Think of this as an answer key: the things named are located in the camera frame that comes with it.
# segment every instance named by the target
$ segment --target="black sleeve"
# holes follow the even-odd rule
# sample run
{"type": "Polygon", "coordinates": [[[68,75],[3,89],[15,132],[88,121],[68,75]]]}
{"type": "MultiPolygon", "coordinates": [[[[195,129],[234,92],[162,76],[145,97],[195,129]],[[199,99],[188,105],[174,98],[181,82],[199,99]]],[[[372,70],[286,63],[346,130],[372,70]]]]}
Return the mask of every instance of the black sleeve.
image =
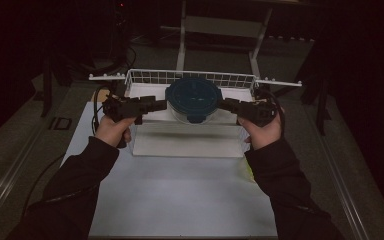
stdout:
{"type": "Polygon", "coordinates": [[[85,150],[69,157],[51,178],[42,200],[89,190],[74,198],[39,205],[28,212],[7,239],[87,239],[99,184],[111,171],[118,154],[116,148],[90,137],[85,150]]]}
{"type": "Polygon", "coordinates": [[[344,239],[311,199],[311,185],[285,139],[245,155],[255,181],[270,197],[279,239],[344,239]]]}

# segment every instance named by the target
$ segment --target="person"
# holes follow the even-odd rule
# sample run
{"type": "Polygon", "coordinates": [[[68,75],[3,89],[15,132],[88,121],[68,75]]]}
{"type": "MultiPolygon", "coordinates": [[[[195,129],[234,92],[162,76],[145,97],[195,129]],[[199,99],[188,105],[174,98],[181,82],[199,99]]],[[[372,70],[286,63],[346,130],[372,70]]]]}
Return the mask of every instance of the person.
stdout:
{"type": "MultiPolygon", "coordinates": [[[[129,126],[134,118],[114,123],[101,119],[85,150],[70,156],[46,185],[43,199],[28,213],[7,239],[87,239],[98,199],[99,183],[109,174],[124,136],[129,142],[129,126]],[[59,196],[74,197],[61,200],[59,196]]],[[[279,239],[344,239],[310,197],[310,183],[299,161],[283,138],[280,117],[260,128],[238,118],[250,134],[253,150],[245,153],[258,186],[270,197],[279,239]]]]}

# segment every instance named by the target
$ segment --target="floor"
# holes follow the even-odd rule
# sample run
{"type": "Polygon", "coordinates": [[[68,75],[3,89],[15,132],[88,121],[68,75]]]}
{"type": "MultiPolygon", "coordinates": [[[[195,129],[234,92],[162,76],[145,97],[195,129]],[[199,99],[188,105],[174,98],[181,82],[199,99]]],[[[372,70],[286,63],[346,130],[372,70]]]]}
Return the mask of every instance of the floor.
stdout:
{"type": "MultiPolygon", "coordinates": [[[[136,51],[135,68],[176,67],[178,49],[172,44],[137,42],[132,48],[136,51]]],[[[311,42],[265,40],[258,57],[261,76],[292,82],[310,48],[311,42]]],[[[186,51],[185,70],[251,74],[246,52],[199,47],[186,51]]],[[[0,200],[5,200],[0,201],[0,239],[19,221],[37,176],[66,151],[84,108],[79,103],[90,100],[96,85],[79,80],[70,88],[56,84],[53,88],[53,108],[48,117],[40,118],[42,102],[32,99],[0,129],[0,186],[5,186],[0,191],[0,200]],[[53,117],[71,118],[73,124],[68,130],[49,129],[53,117]],[[20,159],[23,164],[14,166],[20,159]],[[4,178],[14,168],[18,168],[18,174],[13,179],[4,178]]],[[[304,88],[283,95],[280,101],[287,116],[286,138],[312,182],[314,200],[332,215],[332,221],[347,239],[384,239],[384,201],[335,99],[328,99],[331,120],[325,122],[326,136],[321,136],[315,127],[316,105],[302,105],[299,100],[304,88]]],[[[40,198],[57,166],[58,163],[53,165],[39,181],[30,203],[40,198]]]]}

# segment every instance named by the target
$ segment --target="white table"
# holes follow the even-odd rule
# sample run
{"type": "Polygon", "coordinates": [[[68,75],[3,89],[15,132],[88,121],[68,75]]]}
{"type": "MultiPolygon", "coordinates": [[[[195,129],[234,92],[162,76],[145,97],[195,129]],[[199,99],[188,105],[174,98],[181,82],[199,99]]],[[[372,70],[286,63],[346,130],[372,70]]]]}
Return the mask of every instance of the white table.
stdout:
{"type": "MultiPolygon", "coordinates": [[[[87,103],[66,158],[91,131],[87,103]]],[[[277,236],[269,198],[238,158],[137,157],[128,148],[102,182],[90,231],[104,238],[277,236]]]]}

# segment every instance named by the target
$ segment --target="dark background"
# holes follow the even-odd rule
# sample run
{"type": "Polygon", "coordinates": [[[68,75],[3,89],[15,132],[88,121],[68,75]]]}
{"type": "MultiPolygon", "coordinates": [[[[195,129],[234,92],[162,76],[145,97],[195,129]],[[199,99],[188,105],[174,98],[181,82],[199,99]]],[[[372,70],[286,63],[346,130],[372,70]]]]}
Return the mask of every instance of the dark background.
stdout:
{"type": "MultiPolygon", "coordinates": [[[[225,14],[220,5],[207,5],[203,11],[202,1],[197,2],[192,7],[197,13],[225,14]]],[[[228,2],[219,4],[229,7],[228,2]]],[[[240,18],[244,12],[248,20],[261,17],[252,10],[258,1],[243,2],[238,16],[229,17],[240,18]]],[[[329,83],[329,94],[335,97],[384,196],[384,1],[312,3],[330,7],[260,6],[275,8],[267,35],[283,36],[285,41],[290,37],[316,40],[297,76],[308,86],[303,102],[316,100],[322,80],[329,83]]],[[[67,58],[89,67],[94,67],[96,58],[123,58],[126,49],[117,48],[116,43],[129,36],[128,31],[120,31],[124,20],[158,39],[159,25],[179,25],[178,9],[176,0],[1,0],[0,126],[34,95],[30,80],[42,72],[50,53],[54,73],[59,72],[58,83],[70,85],[73,67],[67,65],[67,58]]]]}

